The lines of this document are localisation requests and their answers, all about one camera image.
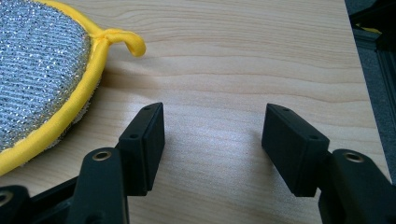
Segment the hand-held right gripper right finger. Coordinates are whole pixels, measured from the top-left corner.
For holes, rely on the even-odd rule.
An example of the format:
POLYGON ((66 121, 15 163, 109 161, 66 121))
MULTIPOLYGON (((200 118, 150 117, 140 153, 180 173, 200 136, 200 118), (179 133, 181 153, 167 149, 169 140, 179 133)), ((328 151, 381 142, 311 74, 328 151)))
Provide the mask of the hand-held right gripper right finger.
POLYGON ((297 197, 320 193, 323 224, 396 224, 396 186, 367 156, 330 140, 281 105, 266 106, 262 148, 297 197))

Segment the dark metal frame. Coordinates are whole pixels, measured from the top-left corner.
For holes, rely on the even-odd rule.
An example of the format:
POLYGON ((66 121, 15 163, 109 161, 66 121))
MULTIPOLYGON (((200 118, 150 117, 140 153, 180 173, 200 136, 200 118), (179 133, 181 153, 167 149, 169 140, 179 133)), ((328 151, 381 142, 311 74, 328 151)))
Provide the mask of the dark metal frame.
POLYGON ((396 0, 345 0, 390 178, 396 185, 396 0))

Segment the silver scouring pad yellow trim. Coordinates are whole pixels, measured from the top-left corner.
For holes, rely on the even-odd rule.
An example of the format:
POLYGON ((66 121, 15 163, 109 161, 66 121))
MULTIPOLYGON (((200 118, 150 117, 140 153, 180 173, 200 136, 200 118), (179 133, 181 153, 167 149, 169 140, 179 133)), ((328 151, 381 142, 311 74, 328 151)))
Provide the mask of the silver scouring pad yellow trim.
POLYGON ((25 164, 76 123, 122 42, 135 57, 139 35, 103 29, 55 0, 0 0, 0 176, 25 164))

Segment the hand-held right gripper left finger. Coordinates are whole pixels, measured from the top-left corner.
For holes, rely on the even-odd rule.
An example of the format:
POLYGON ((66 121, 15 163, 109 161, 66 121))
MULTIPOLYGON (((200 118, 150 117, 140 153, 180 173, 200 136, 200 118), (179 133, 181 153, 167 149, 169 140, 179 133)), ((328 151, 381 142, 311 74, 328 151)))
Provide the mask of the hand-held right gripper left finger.
POLYGON ((114 147, 84 157, 66 224, 129 224, 128 198, 152 190, 164 145, 163 104, 146 105, 114 147))

